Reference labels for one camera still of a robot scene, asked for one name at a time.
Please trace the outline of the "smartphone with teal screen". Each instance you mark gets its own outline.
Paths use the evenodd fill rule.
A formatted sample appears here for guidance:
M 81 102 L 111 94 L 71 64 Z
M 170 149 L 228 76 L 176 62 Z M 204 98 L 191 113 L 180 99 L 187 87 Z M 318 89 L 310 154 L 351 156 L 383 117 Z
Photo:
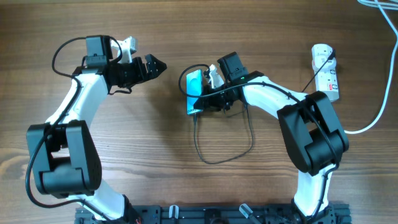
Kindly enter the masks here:
M 202 73 L 201 70 L 195 70 L 187 75 L 187 94 L 200 96 L 202 93 Z M 195 109 L 194 104 L 198 98 L 187 97 L 187 114 L 193 115 L 202 112 L 201 109 Z

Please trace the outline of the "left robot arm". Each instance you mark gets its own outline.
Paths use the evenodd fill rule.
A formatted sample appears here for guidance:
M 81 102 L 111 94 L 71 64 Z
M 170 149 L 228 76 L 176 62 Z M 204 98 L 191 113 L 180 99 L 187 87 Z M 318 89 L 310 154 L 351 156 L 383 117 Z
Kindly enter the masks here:
M 99 105 L 112 94 L 130 94 L 135 85 L 157 78 L 167 65 L 148 54 L 135 56 L 136 41 L 108 35 L 85 37 L 87 53 L 70 75 L 71 88 L 57 111 L 26 133 L 30 160 L 25 175 L 28 198 L 38 207 L 32 189 L 58 199 L 58 206 L 81 205 L 97 223 L 140 223 L 129 199 L 102 178 L 102 166 L 90 134 Z

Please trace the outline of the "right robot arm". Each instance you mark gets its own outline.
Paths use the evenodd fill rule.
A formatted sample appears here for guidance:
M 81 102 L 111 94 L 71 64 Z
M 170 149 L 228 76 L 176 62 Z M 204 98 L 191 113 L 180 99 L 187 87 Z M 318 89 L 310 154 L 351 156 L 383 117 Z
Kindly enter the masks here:
M 221 73 L 214 65 L 205 68 L 197 64 L 181 74 L 186 78 L 187 114 L 196 118 L 202 111 L 229 110 L 241 101 L 275 117 L 287 154 L 298 169 L 294 213 L 302 223 L 333 217 L 328 188 L 349 141 L 326 94 L 292 91 L 259 71 L 249 72 L 236 52 L 218 59 Z

